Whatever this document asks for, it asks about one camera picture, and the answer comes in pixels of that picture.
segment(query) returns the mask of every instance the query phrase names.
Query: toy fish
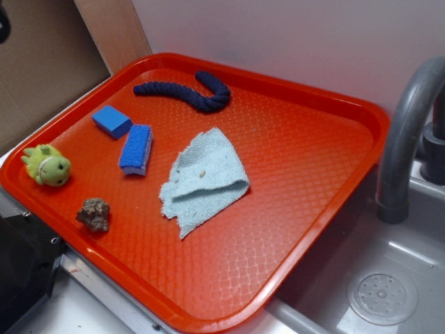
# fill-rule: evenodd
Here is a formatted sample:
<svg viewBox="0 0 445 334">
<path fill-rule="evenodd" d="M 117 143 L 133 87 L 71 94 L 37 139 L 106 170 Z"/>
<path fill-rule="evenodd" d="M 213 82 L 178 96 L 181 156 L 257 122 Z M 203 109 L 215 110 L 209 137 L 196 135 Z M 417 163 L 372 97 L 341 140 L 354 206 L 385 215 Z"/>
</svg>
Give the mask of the toy fish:
<svg viewBox="0 0 445 334">
<path fill-rule="evenodd" d="M 62 186 L 70 177 L 71 163 L 54 146 L 44 144 L 25 148 L 22 161 L 28 175 L 40 184 Z"/>
</svg>

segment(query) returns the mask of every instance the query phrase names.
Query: brown cardboard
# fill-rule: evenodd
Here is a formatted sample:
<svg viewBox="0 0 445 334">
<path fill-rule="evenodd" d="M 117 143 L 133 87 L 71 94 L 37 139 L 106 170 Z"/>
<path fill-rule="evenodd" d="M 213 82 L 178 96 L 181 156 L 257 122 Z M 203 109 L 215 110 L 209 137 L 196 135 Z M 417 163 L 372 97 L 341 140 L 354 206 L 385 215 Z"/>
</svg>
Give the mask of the brown cardboard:
<svg viewBox="0 0 445 334">
<path fill-rule="evenodd" d="M 73 0 L 4 0 L 12 26 L 0 45 L 0 154 L 110 74 Z"/>
</svg>

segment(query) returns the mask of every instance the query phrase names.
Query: rock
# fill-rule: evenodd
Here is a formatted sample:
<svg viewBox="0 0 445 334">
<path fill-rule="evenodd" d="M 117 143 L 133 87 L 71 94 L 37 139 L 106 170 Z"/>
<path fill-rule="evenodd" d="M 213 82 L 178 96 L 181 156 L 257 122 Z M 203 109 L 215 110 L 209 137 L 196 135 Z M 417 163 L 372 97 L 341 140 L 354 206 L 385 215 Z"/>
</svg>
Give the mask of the rock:
<svg viewBox="0 0 445 334">
<path fill-rule="evenodd" d="M 101 198 L 89 198 L 77 212 L 76 220 L 93 232 L 108 232 L 110 205 Z"/>
</svg>

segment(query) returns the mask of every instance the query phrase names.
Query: navy rope toy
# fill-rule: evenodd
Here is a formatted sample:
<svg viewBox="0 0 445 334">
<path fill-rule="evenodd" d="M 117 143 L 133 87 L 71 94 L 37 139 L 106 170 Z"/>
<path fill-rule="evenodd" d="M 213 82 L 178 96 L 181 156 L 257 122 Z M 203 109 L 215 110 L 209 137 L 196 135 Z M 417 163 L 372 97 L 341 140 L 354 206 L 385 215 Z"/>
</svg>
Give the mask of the navy rope toy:
<svg viewBox="0 0 445 334">
<path fill-rule="evenodd" d="M 204 71 L 198 71 L 195 78 L 212 91 L 214 96 L 205 97 L 187 86 L 173 82 L 151 81 L 133 87 L 136 95 L 161 95 L 176 97 L 187 102 L 199 111 L 211 113 L 224 108 L 230 100 L 230 90 L 217 77 Z"/>
</svg>

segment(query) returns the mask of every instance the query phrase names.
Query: blue scrub sponge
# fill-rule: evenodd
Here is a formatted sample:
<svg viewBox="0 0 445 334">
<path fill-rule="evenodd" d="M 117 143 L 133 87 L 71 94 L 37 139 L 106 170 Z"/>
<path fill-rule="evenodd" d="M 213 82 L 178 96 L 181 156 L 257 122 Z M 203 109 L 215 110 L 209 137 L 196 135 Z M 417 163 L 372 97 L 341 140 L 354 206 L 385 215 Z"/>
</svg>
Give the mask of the blue scrub sponge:
<svg viewBox="0 0 445 334">
<path fill-rule="evenodd" d="M 145 175 L 152 148 L 153 134 L 148 125 L 134 125 L 119 160 L 119 167 L 125 175 Z"/>
<path fill-rule="evenodd" d="M 92 116 L 96 125 L 114 139 L 125 135 L 133 125 L 133 122 L 112 106 L 105 106 Z"/>
</svg>

